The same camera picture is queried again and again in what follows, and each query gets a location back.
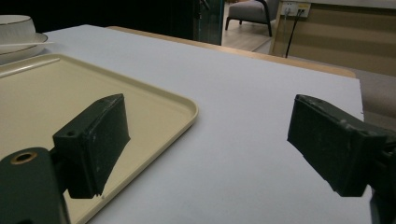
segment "wall outlet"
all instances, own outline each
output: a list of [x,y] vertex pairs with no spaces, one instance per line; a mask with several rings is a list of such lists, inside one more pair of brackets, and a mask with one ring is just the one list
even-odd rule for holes
[[300,17],[308,17],[309,9],[311,8],[310,3],[303,2],[282,2],[282,9],[280,11],[280,15],[288,15],[291,17],[295,17],[298,14],[299,9],[304,12],[300,15]]

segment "plastic tray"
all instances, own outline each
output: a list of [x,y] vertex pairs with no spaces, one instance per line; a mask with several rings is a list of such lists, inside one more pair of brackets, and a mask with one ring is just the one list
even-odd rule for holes
[[72,223],[85,223],[180,137],[198,115],[190,99],[60,55],[0,66],[0,159],[28,147],[54,147],[52,136],[95,100],[123,93],[131,141],[104,193],[64,194]]

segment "white table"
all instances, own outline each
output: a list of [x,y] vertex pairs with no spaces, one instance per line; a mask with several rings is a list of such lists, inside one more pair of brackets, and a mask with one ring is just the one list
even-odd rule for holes
[[91,223],[371,223],[371,191],[332,192],[286,139],[307,94],[363,119],[360,83],[281,63],[83,25],[47,33],[62,53],[198,104],[198,119]]

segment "gray armchair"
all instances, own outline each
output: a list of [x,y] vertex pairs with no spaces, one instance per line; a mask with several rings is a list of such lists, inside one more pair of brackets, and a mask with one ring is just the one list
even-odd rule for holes
[[269,36],[272,36],[271,21],[276,19],[279,0],[249,0],[230,5],[225,30],[230,20],[250,21],[268,25]]

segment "cable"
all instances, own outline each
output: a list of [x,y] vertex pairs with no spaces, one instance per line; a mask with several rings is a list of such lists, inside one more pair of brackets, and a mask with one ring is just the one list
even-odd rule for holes
[[289,16],[290,8],[285,8],[285,16],[283,20],[283,44],[282,44],[282,56],[285,53],[285,45],[286,45],[286,18]]
[[290,44],[291,44],[291,39],[293,38],[294,29],[296,28],[297,21],[300,19],[301,14],[303,14],[303,12],[304,12],[303,9],[298,9],[297,16],[296,16],[296,18],[294,19],[293,29],[291,30],[291,35],[290,35],[290,39],[289,39],[288,49],[286,50],[285,58],[288,58],[289,48],[290,48]]

